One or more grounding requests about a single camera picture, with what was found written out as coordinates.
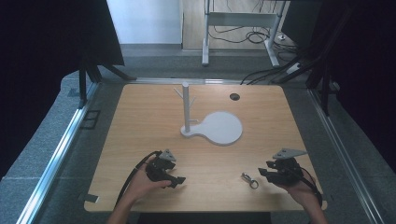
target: metal frame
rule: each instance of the metal frame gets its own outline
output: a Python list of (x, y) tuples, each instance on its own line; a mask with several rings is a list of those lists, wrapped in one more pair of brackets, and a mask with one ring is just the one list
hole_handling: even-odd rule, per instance
[(210, 12), (210, 0), (205, 0), (205, 36), (202, 45), (202, 65), (209, 65), (209, 26), (217, 25), (266, 27), (272, 29), (273, 32), (270, 34), (270, 38), (264, 41), (264, 45), (273, 67), (279, 67), (279, 61), (272, 47), (285, 5), (286, 1), (282, 1), (282, 5), (276, 14)]

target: metal bracket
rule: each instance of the metal bracket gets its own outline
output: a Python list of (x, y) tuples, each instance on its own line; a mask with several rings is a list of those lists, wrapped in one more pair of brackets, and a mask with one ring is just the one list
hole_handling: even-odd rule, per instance
[(290, 159), (293, 157), (298, 157), (305, 155), (307, 152), (306, 151), (301, 151), (298, 149), (290, 149), (290, 148), (282, 148), (279, 152), (277, 152), (274, 156), (273, 159)]
[(172, 154), (172, 152), (169, 149), (166, 149), (159, 157), (160, 159), (166, 161), (176, 161), (175, 156)]

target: black curtain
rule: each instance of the black curtain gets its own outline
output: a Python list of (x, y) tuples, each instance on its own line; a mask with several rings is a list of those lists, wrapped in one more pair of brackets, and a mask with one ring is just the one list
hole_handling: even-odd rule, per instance
[(120, 64), (106, 0), (0, 3), (1, 176), (18, 158), (82, 58)]
[(330, 60), (338, 100), (396, 172), (395, 15), (393, 1), (359, 1)]

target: white wall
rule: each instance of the white wall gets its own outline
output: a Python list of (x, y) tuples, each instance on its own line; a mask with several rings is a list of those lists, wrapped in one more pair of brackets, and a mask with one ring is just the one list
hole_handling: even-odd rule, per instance
[(120, 44), (180, 44), (180, 0), (107, 0)]

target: small black object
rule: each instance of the small black object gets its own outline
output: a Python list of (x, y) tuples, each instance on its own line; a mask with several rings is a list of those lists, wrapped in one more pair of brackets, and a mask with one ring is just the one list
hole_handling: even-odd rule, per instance
[(297, 160), (289, 158), (285, 160), (268, 161), (268, 167), (276, 169), (277, 172), (269, 172), (259, 168), (260, 175), (267, 177), (268, 182), (277, 185), (292, 186), (304, 176)]
[(176, 185), (182, 184), (186, 177), (174, 177), (166, 173), (166, 170), (172, 170), (175, 164), (171, 161), (165, 160), (157, 156), (154, 160), (148, 163), (146, 172), (151, 181), (170, 180), (172, 184), (169, 186), (175, 188)]

